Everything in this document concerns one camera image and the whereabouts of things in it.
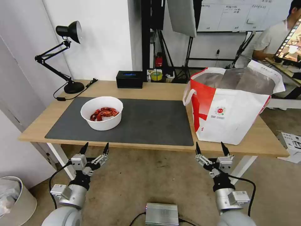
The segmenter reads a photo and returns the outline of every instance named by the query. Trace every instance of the bag handle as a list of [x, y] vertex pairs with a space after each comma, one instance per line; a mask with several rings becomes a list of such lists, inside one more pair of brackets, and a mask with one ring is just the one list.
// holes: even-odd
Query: bag handle
[[183, 94], [183, 104], [184, 104], [184, 106], [187, 106], [191, 101], [192, 95], [197, 93], [194, 89], [191, 89], [188, 93], [188, 96], [187, 96], [186, 100], [185, 100], [185, 97], [186, 97], [187, 92], [188, 92], [189, 89], [190, 89], [190, 81], [187, 83], [187, 85], [185, 87], [185, 90], [184, 90], [184, 94]]

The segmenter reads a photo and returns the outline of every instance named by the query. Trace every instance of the black desk lamp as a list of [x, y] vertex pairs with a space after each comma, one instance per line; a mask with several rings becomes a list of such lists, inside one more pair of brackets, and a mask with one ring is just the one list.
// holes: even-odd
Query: black desk lamp
[[[59, 36], [62, 36], [62, 38], [65, 41], [63, 41], [61, 44], [53, 47], [52, 49], [46, 51], [45, 53], [42, 53], [41, 55], [35, 56], [34, 59], [35, 59], [36, 62], [38, 62], [41, 65], [43, 65], [44, 67], [48, 68], [53, 73], [57, 74], [62, 79], [66, 80], [68, 82], [68, 84], [64, 87], [65, 93], [68, 93], [68, 94], [79, 93], [79, 92], [84, 90], [84, 88], [85, 88], [84, 85], [80, 82], [74, 82], [72, 80], [71, 76], [67, 76], [67, 75], [59, 72], [58, 70], [54, 69], [53, 67], [51, 67], [49, 64], [46, 63], [46, 60], [48, 60], [48, 59], [54, 57], [55, 55], [65, 51], [66, 49], [70, 48], [71, 41], [68, 40], [68, 37], [70, 37], [72, 40], [74, 40], [75, 42], [80, 44], [80, 42], [82, 40], [81, 24], [79, 23], [79, 21], [74, 21], [68, 27], [66, 27], [66, 26], [57, 26], [55, 31]], [[49, 52], [55, 50], [56, 48], [58, 48], [62, 45], [65, 45], [64, 49], [61, 49], [60, 51], [55, 52], [55, 53], [48, 54]]]

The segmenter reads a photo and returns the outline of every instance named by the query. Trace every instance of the cooked crayfish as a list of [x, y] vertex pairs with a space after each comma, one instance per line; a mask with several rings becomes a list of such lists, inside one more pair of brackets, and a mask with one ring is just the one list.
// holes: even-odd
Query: cooked crayfish
[[115, 108], [101, 108], [100, 110], [97, 109], [94, 114], [91, 115], [90, 120], [91, 121], [102, 121], [102, 117], [111, 117], [118, 115], [119, 112]]

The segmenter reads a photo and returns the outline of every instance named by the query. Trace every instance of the plastic bag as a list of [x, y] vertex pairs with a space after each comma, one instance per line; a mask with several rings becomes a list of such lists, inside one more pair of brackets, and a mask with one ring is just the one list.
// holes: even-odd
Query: plastic bag
[[10, 212], [20, 192], [18, 181], [0, 179], [0, 216]]
[[210, 67], [194, 74], [184, 90], [183, 104], [192, 102], [199, 140], [237, 145], [271, 95], [282, 91], [278, 72], [251, 61], [246, 68]]

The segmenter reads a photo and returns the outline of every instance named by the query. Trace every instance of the floor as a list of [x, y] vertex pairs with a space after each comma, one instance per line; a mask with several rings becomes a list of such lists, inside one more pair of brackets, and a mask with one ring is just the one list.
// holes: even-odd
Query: floor
[[[266, 109], [261, 116], [275, 134], [278, 130], [301, 134], [301, 110]], [[68, 157], [80, 149], [73, 145], [62, 147]], [[101, 152], [101, 148], [92, 147], [86, 155], [96, 157]], [[146, 202], [177, 204], [180, 216], [196, 225], [218, 223], [213, 181], [194, 160], [194, 153], [111, 148], [109, 157], [92, 177], [83, 210], [83, 226], [127, 226], [145, 211]], [[264, 157], [257, 158], [244, 174], [257, 185], [251, 216], [258, 226], [300, 224], [300, 174], [299, 164]], [[68, 182], [67, 175], [60, 172], [53, 184]], [[252, 191], [243, 181], [237, 182], [236, 188], [249, 194]], [[30, 191], [37, 198], [38, 207], [25, 226], [38, 226], [54, 209], [48, 181]], [[145, 225], [144, 221], [145, 217], [141, 216], [134, 226]]]

